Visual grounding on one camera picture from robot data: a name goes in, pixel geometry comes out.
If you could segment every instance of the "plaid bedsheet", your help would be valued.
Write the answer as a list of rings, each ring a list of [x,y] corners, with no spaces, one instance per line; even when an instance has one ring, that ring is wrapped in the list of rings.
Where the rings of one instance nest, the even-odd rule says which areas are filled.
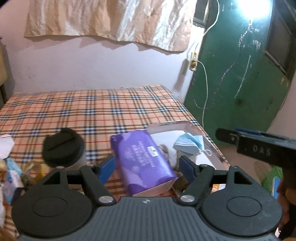
[[[69,127],[85,139],[88,162],[97,164],[111,153],[111,135],[173,120],[189,120],[203,131],[183,104],[162,85],[118,90],[16,93],[0,111],[0,135],[12,135],[15,146],[10,156],[22,167],[31,160],[42,162],[44,138],[62,127]],[[116,199],[125,195],[117,171],[106,187]],[[172,191],[163,194],[171,195],[174,195]],[[11,207],[6,205],[6,210],[4,228],[17,236],[10,215]]]

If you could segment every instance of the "purple package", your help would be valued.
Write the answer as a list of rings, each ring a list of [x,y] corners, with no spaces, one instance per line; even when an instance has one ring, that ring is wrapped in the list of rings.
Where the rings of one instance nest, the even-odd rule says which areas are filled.
[[[111,148],[130,196],[159,195],[178,178],[146,130],[111,136]]]

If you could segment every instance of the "light bulb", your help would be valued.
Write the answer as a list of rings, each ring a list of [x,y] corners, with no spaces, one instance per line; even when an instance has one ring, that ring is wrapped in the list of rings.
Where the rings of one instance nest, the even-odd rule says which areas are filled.
[[[270,0],[238,0],[243,15],[249,19],[262,18],[271,12]]]

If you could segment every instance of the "wooden chair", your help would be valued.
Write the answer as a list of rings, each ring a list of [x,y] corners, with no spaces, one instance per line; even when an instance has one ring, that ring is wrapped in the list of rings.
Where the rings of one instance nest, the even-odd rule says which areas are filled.
[[[3,47],[1,43],[2,37],[0,37],[0,92],[3,99],[3,103],[7,102],[7,94],[4,87],[4,82],[8,79],[7,71],[4,64]]]

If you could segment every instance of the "bolt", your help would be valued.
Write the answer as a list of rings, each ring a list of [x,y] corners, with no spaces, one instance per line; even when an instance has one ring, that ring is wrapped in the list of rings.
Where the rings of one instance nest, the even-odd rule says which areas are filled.
[[[99,202],[101,202],[101,203],[111,203],[111,202],[113,202],[113,197],[111,197],[111,196],[101,196],[101,197],[99,197]]]
[[[150,203],[150,200],[149,199],[145,199],[142,202],[145,203],[145,204],[148,204],[148,203]]]
[[[183,196],[180,197],[180,200],[182,202],[187,202],[188,203],[188,202],[193,202],[195,200],[195,198],[193,196],[191,196],[191,195],[183,195]]]

